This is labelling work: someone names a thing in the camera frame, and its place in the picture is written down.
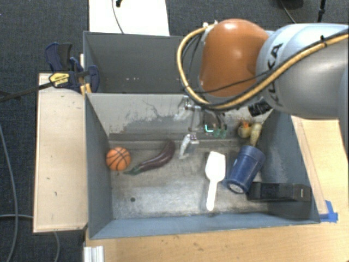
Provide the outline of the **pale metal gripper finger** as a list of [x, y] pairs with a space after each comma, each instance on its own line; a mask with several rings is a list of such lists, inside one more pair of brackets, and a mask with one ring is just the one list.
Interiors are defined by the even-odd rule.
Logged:
[[173, 117], [174, 121], [184, 121], [188, 118], [188, 116], [190, 115], [188, 111], [188, 104], [189, 98], [183, 97], [180, 103], [178, 104], [178, 111]]
[[179, 159], [184, 159], [193, 154], [200, 142], [197, 139], [196, 134], [187, 134], [179, 148]]

